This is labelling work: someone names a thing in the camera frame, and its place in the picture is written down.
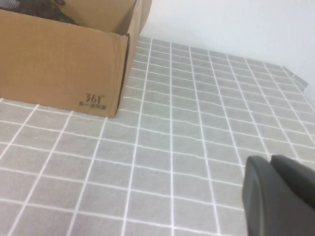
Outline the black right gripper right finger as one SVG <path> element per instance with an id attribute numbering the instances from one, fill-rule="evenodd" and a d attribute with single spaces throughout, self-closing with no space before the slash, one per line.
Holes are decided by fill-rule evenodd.
<path id="1" fill-rule="evenodd" d="M 270 163 L 295 195 L 308 205 L 315 205 L 314 170 L 284 155 L 272 155 Z"/>

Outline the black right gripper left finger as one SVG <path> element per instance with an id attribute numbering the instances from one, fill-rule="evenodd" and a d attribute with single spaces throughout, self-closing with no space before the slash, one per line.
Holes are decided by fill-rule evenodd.
<path id="1" fill-rule="evenodd" d="M 242 201 L 248 235 L 313 236 L 315 206 L 295 195 L 270 161 L 261 156 L 246 161 Z"/>

